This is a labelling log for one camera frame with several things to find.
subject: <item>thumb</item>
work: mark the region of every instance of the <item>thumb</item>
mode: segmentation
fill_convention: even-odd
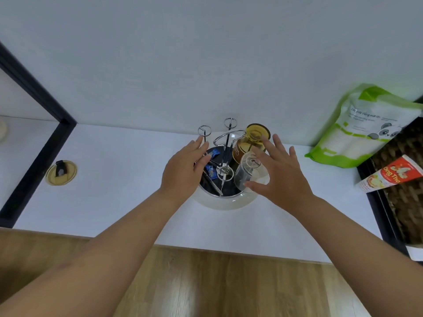
[[[194,172],[198,175],[201,175],[203,173],[204,167],[207,165],[211,158],[212,155],[204,155],[201,157],[201,159],[198,160],[194,166]]]
[[[267,191],[267,185],[263,185],[262,183],[258,183],[255,181],[247,181],[246,183],[244,183],[244,186],[250,188],[252,191],[262,196],[264,196]]]

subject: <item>blue candy wrapper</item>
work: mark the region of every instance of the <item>blue candy wrapper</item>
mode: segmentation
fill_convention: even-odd
[[[216,157],[217,155],[220,155],[220,152],[217,148],[214,148],[212,151],[210,151],[208,153],[209,155],[211,155],[211,158],[213,159],[214,157]]]
[[[205,166],[205,168],[211,180],[217,179],[217,172],[214,170],[212,165],[208,164]]]

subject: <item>plastic bag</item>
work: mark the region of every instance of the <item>plastic bag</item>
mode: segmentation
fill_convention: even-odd
[[[305,156],[321,164],[356,167],[419,117],[422,109],[420,103],[362,84],[344,96],[338,119]]]

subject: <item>brown wicker basket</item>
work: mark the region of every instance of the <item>brown wicker basket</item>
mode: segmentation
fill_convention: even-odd
[[[376,170],[407,155],[423,167],[423,118],[410,123],[371,159]],[[423,178],[383,190],[405,243],[423,248]]]

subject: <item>white countertop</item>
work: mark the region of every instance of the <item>white countertop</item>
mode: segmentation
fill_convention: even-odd
[[[2,116],[0,119],[8,127],[6,137],[0,141],[1,209],[59,122]]]
[[[212,141],[219,134],[208,138]],[[43,181],[15,228],[96,236],[154,192],[168,159],[195,137],[77,125],[56,158],[75,162],[77,176],[65,186]],[[366,194],[353,189],[357,169],[315,163],[303,157],[309,147],[295,148],[314,193],[380,238]],[[228,211],[189,199],[156,244],[329,262],[294,217],[261,196]]]

